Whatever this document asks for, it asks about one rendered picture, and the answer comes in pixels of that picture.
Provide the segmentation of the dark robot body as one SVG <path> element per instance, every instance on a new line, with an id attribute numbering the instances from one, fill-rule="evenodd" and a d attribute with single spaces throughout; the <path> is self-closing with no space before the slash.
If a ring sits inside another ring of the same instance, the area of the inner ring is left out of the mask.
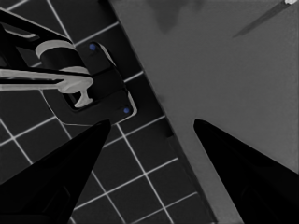
<path id="1" fill-rule="evenodd" d="M 134 116 L 134 100 L 99 43 L 94 61 L 101 70 L 90 73 L 69 38 L 0 7 L 0 91 L 42 91 L 66 125 L 115 124 Z"/>

